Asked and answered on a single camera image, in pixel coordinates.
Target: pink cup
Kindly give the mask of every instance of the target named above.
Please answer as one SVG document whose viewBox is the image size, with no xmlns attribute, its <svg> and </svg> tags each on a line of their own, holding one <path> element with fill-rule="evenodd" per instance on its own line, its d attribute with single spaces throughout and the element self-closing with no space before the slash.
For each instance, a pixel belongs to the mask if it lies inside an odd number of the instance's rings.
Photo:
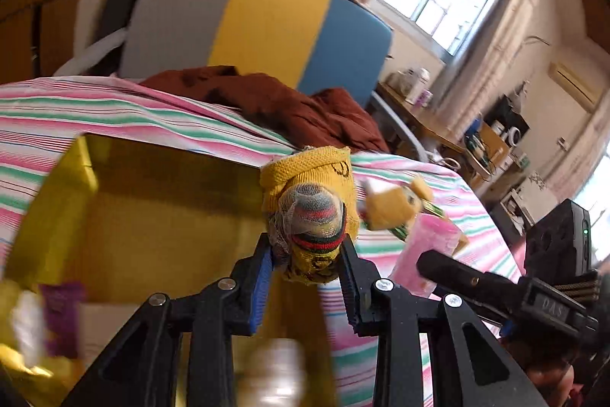
<svg viewBox="0 0 610 407">
<path fill-rule="evenodd" d="M 419 256 L 428 250 L 436 250 L 446 256 L 458 246 L 461 231 L 447 219 L 420 214 L 405 240 L 405 247 L 398 256 L 390 279 L 409 290 L 413 295 L 429 297 L 436 283 L 422 278 L 417 271 Z"/>
</svg>

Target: purple package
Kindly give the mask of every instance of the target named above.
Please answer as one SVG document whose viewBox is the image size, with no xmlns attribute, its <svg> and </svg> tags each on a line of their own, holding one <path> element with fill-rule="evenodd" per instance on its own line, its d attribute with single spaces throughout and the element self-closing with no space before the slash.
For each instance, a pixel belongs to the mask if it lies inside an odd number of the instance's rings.
<svg viewBox="0 0 610 407">
<path fill-rule="evenodd" d="M 76 359 L 78 306 L 85 299 L 85 289 L 77 281 L 39 287 L 45 301 L 45 324 L 49 334 L 47 353 L 51 357 Z"/>
<path fill-rule="evenodd" d="M 450 256 L 458 246 L 461 234 L 459 228 L 447 219 L 431 214 L 418 214 L 405 240 L 405 247 L 390 273 L 390 279 L 413 295 L 429 297 L 436 288 L 436 283 L 420 276 L 416 267 L 417 259 L 425 251 L 432 249 Z"/>
</svg>

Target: brown blanket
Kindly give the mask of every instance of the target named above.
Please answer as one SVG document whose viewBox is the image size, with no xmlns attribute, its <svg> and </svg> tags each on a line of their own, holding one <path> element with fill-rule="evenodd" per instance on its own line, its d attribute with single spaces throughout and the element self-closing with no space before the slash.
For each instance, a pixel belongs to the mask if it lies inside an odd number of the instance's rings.
<svg viewBox="0 0 610 407">
<path fill-rule="evenodd" d="M 241 76 L 232 66 L 164 71 L 142 85 L 236 107 L 244 117 L 276 131 L 297 148 L 333 145 L 388 152 L 373 118 L 342 88 L 308 97 L 263 73 Z"/>
</svg>

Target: bed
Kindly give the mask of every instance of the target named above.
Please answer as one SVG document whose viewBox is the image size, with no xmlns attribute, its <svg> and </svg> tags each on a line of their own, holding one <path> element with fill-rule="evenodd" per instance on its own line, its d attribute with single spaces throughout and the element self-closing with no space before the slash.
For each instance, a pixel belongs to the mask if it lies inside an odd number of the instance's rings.
<svg viewBox="0 0 610 407">
<path fill-rule="evenodd" d="M 114 77 L 52 77 L 0 87 L 0 269 L 28 205 L 75 137 L 84 133 L 155 143 L 260 167 L 289 155 L 291 144 L 252 124 L 234 109 L 196 102 Z M 361 152 L 352 156 L 359 199 L 362 181 L 406 183 L 420 174 L 435 203 L 469 238 L 456 258 L 478 270 L 516 281 L 520 276 L 500 233 L 472 190 L 454 172 L 404 157 Z M 382 276 L 390 273 L 402 242 L 388 231 L 361 225 L 356 249 Z M 372 402 L 376 340 L 355 336 L 347 323 L 338 281 L 318 287 L 339 404 Z M 426 343 L 422 343 L 425 404 L 432 404 Z"/>
</svg>

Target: mesh netting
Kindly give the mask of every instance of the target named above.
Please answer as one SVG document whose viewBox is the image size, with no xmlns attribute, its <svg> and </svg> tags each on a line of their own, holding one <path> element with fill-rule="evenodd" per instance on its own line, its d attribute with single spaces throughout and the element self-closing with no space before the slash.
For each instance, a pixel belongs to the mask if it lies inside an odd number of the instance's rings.
<svg viewBox="0 0 610 407">
<path fill-rule="evenodd" d="M 269 218 L 269 240 L 276 264 L 289 262 L 294 235 L 323 242 L 342 230 L 344 205 L 318 183 L 300 183 L 288 188 L 280 197 L 278 210 Z"/>
</svg>

